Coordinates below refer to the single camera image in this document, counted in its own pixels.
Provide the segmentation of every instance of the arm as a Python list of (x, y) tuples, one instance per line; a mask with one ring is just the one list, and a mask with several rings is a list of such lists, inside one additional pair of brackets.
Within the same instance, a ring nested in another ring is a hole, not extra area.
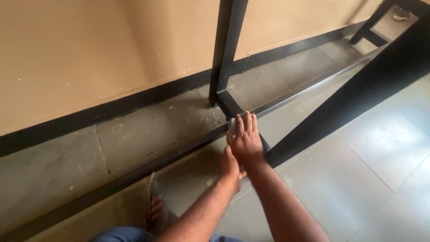
[(238, 137), (227, 135), (234, 156), (242, 163), (257, 191), (275, 241), (329, 241), (299, 199), (263, 158), (257, 117), (236, 116)]
[(166, 230), (157, 242), (209, 241), (233, 196), (240, 190), (240, 179), (245, 175), (239, 171), (237, 160), (229, 146), (221, 158), (222, 176), (208, 188), (197, 201)]

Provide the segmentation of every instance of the sandal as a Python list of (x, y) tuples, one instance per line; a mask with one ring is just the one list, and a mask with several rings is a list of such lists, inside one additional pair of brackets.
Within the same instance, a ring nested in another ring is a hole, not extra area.
[(178, 220), (174, 214), (164, 203), (164, 197), (160, 193), (158, 182), (154, 179), (155, 173), (153, 172), (148, 181), (148, 203), (147, 203), (147, 231), (155, 236), (160, 235), (174, 222)]

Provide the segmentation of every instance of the forearm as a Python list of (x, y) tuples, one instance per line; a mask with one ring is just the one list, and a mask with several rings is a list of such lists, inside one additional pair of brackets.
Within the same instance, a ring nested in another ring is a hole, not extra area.
[(221, 178), (209, 187), (197, 201), (156, 239), (158, 242), (209, 241), (231, 199), (236, 194), (231, 178)]
[(318, 223), (262, 157), (248, 164), (245, 168), (275, 241), (328, 241)]

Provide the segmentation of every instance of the tile floor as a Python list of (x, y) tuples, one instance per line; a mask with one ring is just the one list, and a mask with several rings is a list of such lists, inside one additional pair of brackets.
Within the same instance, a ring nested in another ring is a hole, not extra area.
[[(375, 29), (393, 38), (408, 24), (388, 16)], [(352, 47), (347, 39), (235, 75), (229, 92), (252, 110), (374, 48), (365, 40)], [(361, 68), (259, 119), (269, 145)], [(0, 188), (0, 217), (8, 218), (1, 219), (0, 234), (225, 123), (207, 95), (204, 86), (0, 158), (0, 183), (13, 185)], [(275, 169), (332, 241), (430, 240), (429, 99), (427, 76)], [(157, 174), (175, 213), (181, 215), (216, 181), (225, 145), (221, 138)], [(242, 183), (216, 231), (272, 241), (250, 181)], [(143, 179), (29, 241), (87, 241), (111, 226), (144, 226), (145, 185)]]

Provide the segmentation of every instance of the painted wall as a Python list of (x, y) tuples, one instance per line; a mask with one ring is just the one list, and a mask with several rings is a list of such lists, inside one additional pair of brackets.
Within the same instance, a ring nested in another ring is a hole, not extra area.
[[(235, 59), (363, 21), (380, 1), (249, 0)], [(0, 135), (211, 68), (218, 6), (1, 1)]]

